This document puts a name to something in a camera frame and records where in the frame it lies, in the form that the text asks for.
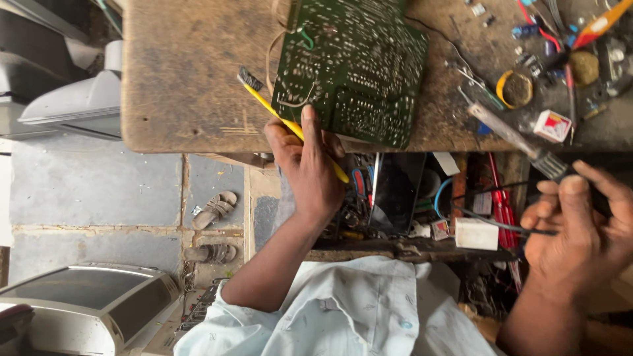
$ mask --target light blue shirt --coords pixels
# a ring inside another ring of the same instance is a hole
[[[303,262],[274,313],[229,305],[222,287],[204,322],[176,344],[176,356],[500,353],[458,309],[459,280],[444,264],[382,256]]]

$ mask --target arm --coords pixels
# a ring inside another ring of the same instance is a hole
[[[273,118],[265,127],[275,161],[294,194],[296,210],[253,259],[240,268],[222,289],[228,304],[274,312],[281,307],[303,258],[340,208],[344,188],[327,156],[327,145],[337,156],[345,152],[335,136],[321,132],[312,106],[303,108],[305,143]]]
[[[585,299],[633,260],[633,191],[584,162],[574,168],[583,177],[567,177],[560,187],[540,182],[540,201],[521,219],[524,228],[558,234],[533,234],[525,246],[530,274],[497,338],[510,355],[578,353]],[[609,198],[610,220],[591,208],[586,179]]]

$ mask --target red wire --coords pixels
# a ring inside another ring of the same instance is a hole
[[[523,12],[523,16],[525,16],[525,20],[527,21],[527,23],[533,25],[534,22],[532,22],[530,17],[527,16],[527,11],[525,10],[525,6],[523,6],[523,3],[521,3],[521,0],[517,0],[517,3],[519,5],[519,7],[521,7],[521,11]],[[540,28],[540,27],[539,27],[539,32],[541,33],[541,35],[543,37],[545,37],[548,40],[554,42],[554,45],[556,46],[556,52],[560,52],[560,44],[558,43],[558,41],[553,36],[548,35],[547,33],[545,33],[545,31],[543,31],[543,29]]]

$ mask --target yellow toothbrush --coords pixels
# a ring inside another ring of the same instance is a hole
[[[280,118],[279,115],[277,115],[277,113],[275,112],[275,110],[272,108],[272,106],[270,106],[270,104],[261,97],[261,95],[257,92],[257,90],[255,90],[253,88],[253,86],[259,87],[259,89],[261,89],[261,87],[263,86],[263,84],[257,80],[257,78],[253,77],[252,74],[250,74],[248,72],[248,70],[246,70],[246,68],[244,68],[244,66],[240,66],[239,69],[239,74],[237,75],[237,79],[239,79],[239,81],[244,84],[244,87],[246,88],[246,90],[248,90],[248,92],[250,92],[257,100],[259,100],[259,102],[266,108],[268,109],[268,111],[270,111],[271,114],[275,115],[275,117],[277,117],[279,120],[281,120],[286,126],[288,126],[288,128],[290,130],[292,130],[295,135],[297,135],[297,137],[302,140],[305,141],[303,139],[303,130],[301,129],[301,126],[299,124],[297,124],[296,122],[290,121],[290,120],[286,120],[284,118]],[[336,163],[332,157],[330,157],[330,161],[332,162],[332,165],[334,166],[334,172],[336,173],[336,176],[345,184],[349,183],[349,177],[347,174],[345,174],[345,172],[343,171],[343,169],[341,168],[341,166],[338,165],[338,163]]]

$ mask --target television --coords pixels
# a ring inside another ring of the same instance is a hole
[[[116,356],[179,296],[160,270],[87,262],[0,289],[0,311],[28,304],[34,350]]]

